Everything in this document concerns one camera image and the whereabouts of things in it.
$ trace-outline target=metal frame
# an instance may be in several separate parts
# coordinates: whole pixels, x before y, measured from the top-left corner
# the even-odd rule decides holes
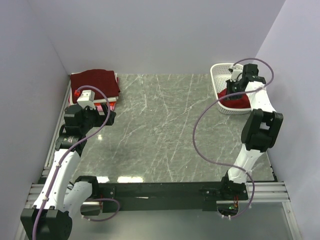
[[[292,208],[292,204],[290,202],[283,202],[282,205],[293,240],[302,240],[303,238],[299,230],[299,226]]]
[[[66,93],[63,99],[63,103],[61,106],[61,111],[59,113],[59,118],[55,127],[55,131],[52,137],[52,141],[49,147],[49,151],[46,157],[45,165],[43,168],[42,172],[42,177],[45,179],[49,171],[51,169],[52,161],[54,158],[54,152],[55,152],[55,142],[57,140],[57,137],[59,135],[59,128],[62,125],[64,118],[64,109],[68,104],[68,96],[70,94],[70,88],[71,84],[69,82],[68,87],[66,89]],[[292,209],[291,201],[286,189],[286,186],[283,182],[276,182],[276,178],[274,179],[275,181],[266,181],[266,182],[256,182],[255,183],[255,193],[254,193],[254,198],[253,198],[253,203],[282,203],[283,204],[283,209],[285,211],[285,216],[289,225],[289,229],[291,231],[293,240],[302,240],[302,235],[299,231],[299,227]],[[44,184],[32,184],[30,188],[29,195],[26,200],[25,208],[29,209],[33,206],[33,203],[35,200],[38,198],[39,194],[41,193],[42,189],[44,187]],[[253,189],[252,183],[248,182],[247,183],[247,193],[249,198],[251,197],[251,192]],[[70,193],[70,190],[67,189],[67,192],[65,195],[68,195]],[[248,200],[241,200],[239,201],[240,203],[247,203]],[[233,203],[233,201],[217,201],[217,204],[226,204],[226,203]],[[98,206],[100,203],[99,202],[84,202],[83,206]],[[19,223],[16,235],[15,235],[15,240],[25,240],[26,239],[26,232],[23,228],[22,223]]]

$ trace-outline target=marble table surface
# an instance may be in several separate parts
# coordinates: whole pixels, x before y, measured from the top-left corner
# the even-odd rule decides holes
[[[72,179],[93,175],[112,183],[220,181],[228,167],[204,161],[192,144],[195,121],[215,99],[210,75],[118,76],[115,122],[88,140]],[[212,160],[233,164],[248,117],[224,115],[214,106],[198,125],[199,149]],[[274,180],[266,154],[255,163],[252,176]]]

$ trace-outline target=folded red towel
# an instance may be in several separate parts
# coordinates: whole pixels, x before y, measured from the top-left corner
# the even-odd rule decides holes
[[[227,89],[221,91],[218,93],[218,98],[221,98],[227,94]],[[237,100],[226,100],[223,99],[220,101],[220,103],[230,109],[249,109],[250,106],[250,101],[247,96],[247,94],[242,95],[241,98]]]
[[[72,93],[74,93],[75,90],[83,85],[91,85],[100,89],[107,98],[119,96],[120,89],[116,82],[114,71],[107,71],[104,69],[87,70],[81,73],[71,74],[70,81]],[[100,100],[103,98],[104,97],[99,92],[95,93],[95,100]],[[77,99],[77,96],[72,96],[73,103],[77,103]]]

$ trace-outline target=black mount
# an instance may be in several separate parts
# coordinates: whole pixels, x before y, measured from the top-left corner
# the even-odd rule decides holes
[[[71,105],[64,110],[64,122],[59,131],[59,137],[55,142],[55,150],[68,149],[79,140],[86,137],[86,134],[93,127],[100,127],[106,120],[108,108],[105,103],[101,103],[104,115],[100,115],[97,109],[86,107],[83,109],[79,104]],[[106,126],[114,124],[116,113],[110,112]],[[78,145],[76,151],[81,157],[82,151],[87,141]]]
[[[23,209],[21,222],[27,237],[32,239],[32,231],[39,209]],[[60,210],[44,209],[37,227],[37,240],[67,240],[72,229],[72,219],[69,212]]]
[[[257,64],[246,64],[243,66],[242,76],[239,81],[226,81],[226,94],[233,94],[244,92],[249,82],[261,82],[266,84],[266,80],[262,76],[258,76],[259,69]],[[230,96],[226,100],[237,100],[241,99],[242,95]]]
[[[281,113],[253,109],[243,127],[241,142],[248,151],[267,151],[275,145],[283,120],[284,116]],[[262,123],[265,123],[268,129],[261,128]]]
[[[228,173],[222,181],[213,182],[157,182],[157,183],[99,183],[104,198],[120,202],[120,211],[192,210],[217,211],[217,201],[248,200],[244,183],[229,181]],[[117,205],[104,202],[102,212],[114,213]]]

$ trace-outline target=white bracket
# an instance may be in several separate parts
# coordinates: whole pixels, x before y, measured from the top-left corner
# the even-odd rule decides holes
[[[259,91],[253,93],[247,93],[246,95],[249,98],[251,110],[253,109],[262,109],[264,112],[273,113],[276,112],[274,107],[271,105],[267,90],[264,88],[265,85],[259,81],[251,81],[245,88],[245,91],[253,91],[258,88],[263,88]]]
[[[240,77],[238,77],[240,74],[242,74],[242,69],[238,69],[238,68],[233,69],[230,81],[231,82],[236,82],[237,80],[239,81],[241,79]]]
[[[71,192],[65,196],[62,212],[68,211],[69,217],[74,218],[82,204],[92,194],[92,184],[86,181],[76,182]]]
[[[84,109],[89,107],[91,109],[96,109],[94,104],[95,92],[92,90],[83,90],[80,97],[77,99],[77,103]]]

